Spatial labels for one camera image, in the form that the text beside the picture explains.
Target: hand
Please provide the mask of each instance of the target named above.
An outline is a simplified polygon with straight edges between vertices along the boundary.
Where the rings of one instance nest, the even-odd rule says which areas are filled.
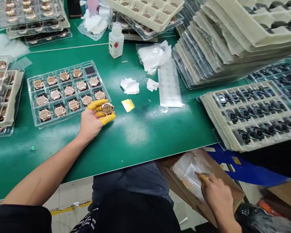
[[[91,102],[81,115],[81,127],[78,137],[82,141],[92,141],[101,128],[115,119],[115,114],[105,115],[101,112],[101,104],[107,103],[106,99]]]
[[[222,179],[213,174],[202,179],[201,191],[216,217],[234,219],[232,192]]]

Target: black sleeve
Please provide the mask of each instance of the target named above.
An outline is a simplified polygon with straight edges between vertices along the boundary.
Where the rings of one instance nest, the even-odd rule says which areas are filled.
[[[51,223],[51,213],[45,207],[0,205],[0,233],[49,233]]]

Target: gray pants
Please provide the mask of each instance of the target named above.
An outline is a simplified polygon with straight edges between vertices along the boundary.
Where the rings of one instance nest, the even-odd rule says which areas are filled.
[[[90,211],[106,195],[116,190],[160,196],[173,205],[169,196],[168,184],[155,162],[147,162],[94,176],[92,204],[88,210]]]

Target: forearm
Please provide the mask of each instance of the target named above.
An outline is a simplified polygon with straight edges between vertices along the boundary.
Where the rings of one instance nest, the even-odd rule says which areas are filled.
[[[214,212],[214,216],[217,222],[218,230],[220,233],[241,233],[242,228],[236,222],[234,215],[227,215],[220,213],[219,211]]]
[[[57,190],[87,144],[76,137],[18,183],[2,204],[43,205]]]

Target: white tile floor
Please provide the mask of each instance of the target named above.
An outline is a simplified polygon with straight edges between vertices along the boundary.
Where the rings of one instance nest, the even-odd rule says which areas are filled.
[[[75,202],[85,202],[92,197],[93,177],[61,184],[51,198],[44,204],[49,209],[63,210],[70,207]],[[261,187],[253,184],[240,182],[250,203],[256,204],[260,197]],[[175,203],[174,211],[181,222],[187,217],[187,220],[180,224],[181,230],[193,228],[196,225],[207,222],[201,215],[193,210],[187,203],[178,197],[173,191],[169,192]],[[52,232],[53,233],[69,233],[71,229],[88,213],[87,206],[75,207],[72,211],[67,211],[52,216]]]

